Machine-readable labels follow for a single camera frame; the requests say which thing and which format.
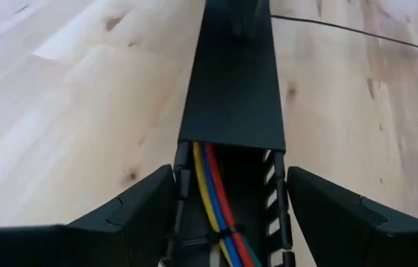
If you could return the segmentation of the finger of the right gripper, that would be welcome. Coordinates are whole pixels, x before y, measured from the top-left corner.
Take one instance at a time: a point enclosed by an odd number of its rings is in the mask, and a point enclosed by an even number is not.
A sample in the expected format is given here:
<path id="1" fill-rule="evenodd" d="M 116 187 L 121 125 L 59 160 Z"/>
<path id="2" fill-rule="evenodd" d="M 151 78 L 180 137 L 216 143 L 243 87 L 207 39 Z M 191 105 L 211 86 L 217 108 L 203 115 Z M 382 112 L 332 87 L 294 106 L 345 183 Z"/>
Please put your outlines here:
<path id="1" fill-rule="evenodd" d="M 256 20 L 259 17 L 260 10 L 262 9 L 263 0 L 252 0 L 251 1 L 251 11 L 250 18 Z"/>
<path id="2" fill-rule="evenodd" d="M 235 36 L 248 36 L 244 23 L 246 9 L 247 0 L 230 0 L 230 17 Z"/>

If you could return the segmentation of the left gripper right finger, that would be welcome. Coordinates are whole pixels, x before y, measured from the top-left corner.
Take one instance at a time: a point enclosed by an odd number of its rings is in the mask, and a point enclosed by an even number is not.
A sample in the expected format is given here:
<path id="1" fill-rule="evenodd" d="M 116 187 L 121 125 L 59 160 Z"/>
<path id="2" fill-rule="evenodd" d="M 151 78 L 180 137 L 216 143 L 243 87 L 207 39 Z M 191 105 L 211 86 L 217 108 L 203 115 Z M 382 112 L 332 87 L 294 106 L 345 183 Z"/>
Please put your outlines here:
<path id="1" fill-rule="evenodd" d="M 418 219 L 312 174 L 288 169 L 288 194 L 318 266 L 418 267 Z"/>

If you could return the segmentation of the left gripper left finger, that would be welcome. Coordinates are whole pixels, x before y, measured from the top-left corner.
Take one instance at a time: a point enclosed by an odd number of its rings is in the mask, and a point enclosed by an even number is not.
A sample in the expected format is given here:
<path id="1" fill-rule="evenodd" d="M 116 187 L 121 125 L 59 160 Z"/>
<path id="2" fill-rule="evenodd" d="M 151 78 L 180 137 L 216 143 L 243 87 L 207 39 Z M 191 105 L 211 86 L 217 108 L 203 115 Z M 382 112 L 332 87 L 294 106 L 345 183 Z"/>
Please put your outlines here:
<path id="1" fill-rule="evenodd" d="M 163 165 L 67 225 L 0 228 L 0 266 L 157 266 L 173 186 Z"/>

